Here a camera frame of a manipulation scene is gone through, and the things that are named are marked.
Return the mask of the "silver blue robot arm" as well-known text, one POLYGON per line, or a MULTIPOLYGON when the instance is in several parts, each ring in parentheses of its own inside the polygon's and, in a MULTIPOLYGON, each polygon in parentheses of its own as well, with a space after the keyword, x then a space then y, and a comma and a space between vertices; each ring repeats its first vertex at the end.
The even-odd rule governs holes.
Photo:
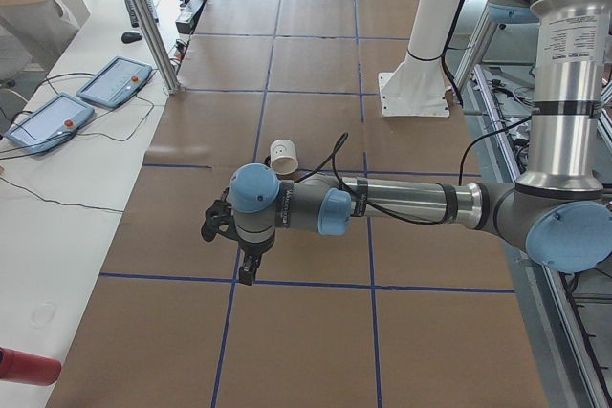
POLYGON ((244 251, 254 282, 280 228, 341 235, 351 218, 384 215, 413 225, 460 224, 500 237, 563 273, 593 268, 611 251, 611 213, 594 177, 601 77, 611 0, 490 0, 504 21, 539 22, 528 166, 513 184, 406 183, 310 173, 282 181, 262 163, 239 168, 212 225, 244 251))

